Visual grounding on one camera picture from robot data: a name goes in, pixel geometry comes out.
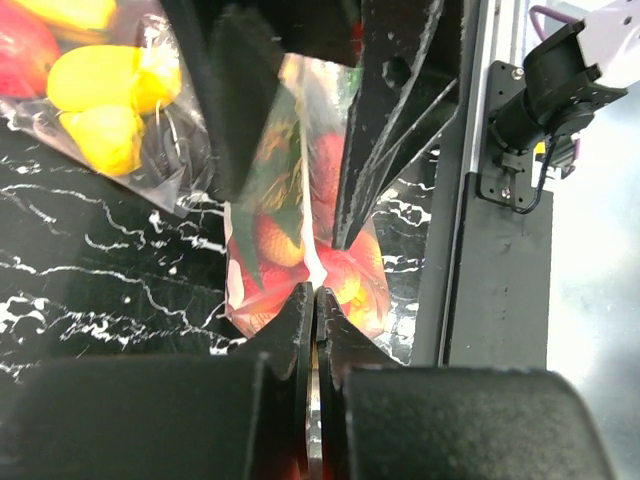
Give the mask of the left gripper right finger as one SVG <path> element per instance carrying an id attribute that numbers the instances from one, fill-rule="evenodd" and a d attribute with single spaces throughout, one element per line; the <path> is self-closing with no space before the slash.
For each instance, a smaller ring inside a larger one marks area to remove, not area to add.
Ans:
<path id="1" fill-rule="evenodd" d="M 345 375 L 352 367 L 396 367 L 398 362 L 354 326 L 334 292 L 321 287 L 315 297 L 315 351 L 318 357 L 322 474 L 348 479 L 348 410 Z"/>

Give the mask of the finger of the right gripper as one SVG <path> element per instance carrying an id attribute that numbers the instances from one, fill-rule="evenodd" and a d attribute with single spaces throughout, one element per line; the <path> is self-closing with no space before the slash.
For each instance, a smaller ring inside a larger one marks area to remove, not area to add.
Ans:
<path id="1" fill-rule="evenodd" d="M 360 85 L 348 109 L 333 247 L 455 117 L 479 2 L 364 1 Z"/>
<path id="2" fill-rule="evenodd" d="M 222 201 L 246 183 L 288 53 L 356 62 L 357 1 L 169 0 L 161 4 L 190 74 L 218 158 L 210 185 Z"/>

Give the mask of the polka dot zip bag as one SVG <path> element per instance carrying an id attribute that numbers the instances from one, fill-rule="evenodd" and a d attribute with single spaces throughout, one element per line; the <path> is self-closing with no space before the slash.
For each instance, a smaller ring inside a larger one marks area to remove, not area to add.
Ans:
<path id="1" fill-rule="evenodd" d="M 247 337 L 260 330 L 250 325 L 251 306 L 271 293 L 263 286 L 261 274 L 267 262 L 257 249 L 255 224 L 260 214 L 273 218 L 295 244 L 304 247 L 309 277 L 289 284 L 290 293 L 303 282 L 324 286 L 326 271 L 314 246 L 311 191 L 319 182 L 320 168 L 312 144 L 326 133 L 342 134 L 345 143 L 347 106 L 358 74 L 354 68 L 297 54 L 286 55 L 280 67 L 281 84 L 243 193 L 224 209 L 225 313 Z"/>

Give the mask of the fake cherry bunch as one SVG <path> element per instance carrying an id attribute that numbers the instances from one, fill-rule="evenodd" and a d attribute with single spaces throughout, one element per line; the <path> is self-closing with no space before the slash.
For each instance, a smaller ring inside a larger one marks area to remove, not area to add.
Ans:
<path id="1" fill-rule="evenodd" d="M 327 238 L 333 225 L 343 147 L 344 136 L 340 133 L 322 134 L 312 144 L 316 165 L 320 168 L 319 182 L 311 191 L 314 246 L 326 271 L 323 285 L 333 290 L 349 321 L 373 338 L 383 332 L 390 308 L 373 223 L 368 221 L 345 251 L 331 248 Z M 267 262 L 261 271 L 263 286 L 271 291 L 267 298 L 250 308 L 248 319 L 257 331 L 279 313 L 291 291 L 288 285 L 307 280 L 310 270 L 303 262 L 304 247 L 295 244 L 273 218 L 260 214 L 255 231 L 258 253 Z"/>

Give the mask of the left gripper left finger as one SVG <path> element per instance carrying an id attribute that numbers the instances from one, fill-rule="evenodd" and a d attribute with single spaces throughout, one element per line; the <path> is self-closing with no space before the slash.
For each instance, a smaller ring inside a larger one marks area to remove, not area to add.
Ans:
<path id="1" fill-rule="evenodd" d="M 281 311 L 229 357 L 227 477 L 301 479 L 308 469 L 306 410 L 314 293 L 294 287 Z"/>

